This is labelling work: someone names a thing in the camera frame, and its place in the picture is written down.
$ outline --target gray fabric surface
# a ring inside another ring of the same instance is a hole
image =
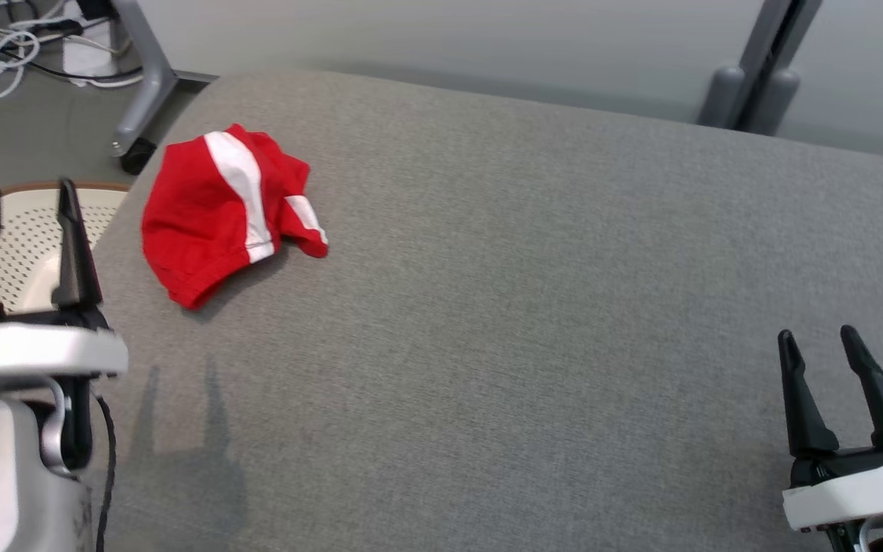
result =
[[[332,249],[183,311],[140,254],[161,151],[138,179],[97,248],[109,550],[828,549],[781,509],[775,336],[868,444],[838,329],[883,363],[883,158],[299,72],[221,78],[169,141],[230,123],[312,165]]]

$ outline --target metal leg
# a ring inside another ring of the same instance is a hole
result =
[[[162,52],[162,47],[148,25],[137,0],[112,0],[111,3],[118,11],[122,24],[125,25],[125,31],[132,38],[134,47],[141,57],[145,74],[144,80],[138,87],[136,98],[132,105],[129,105],[122,122],[118,123],[115,136],[111,140],[112,156],[121,157],[132,147],[145,126],[152,121],[179,78],[172,72],[169,60]]]

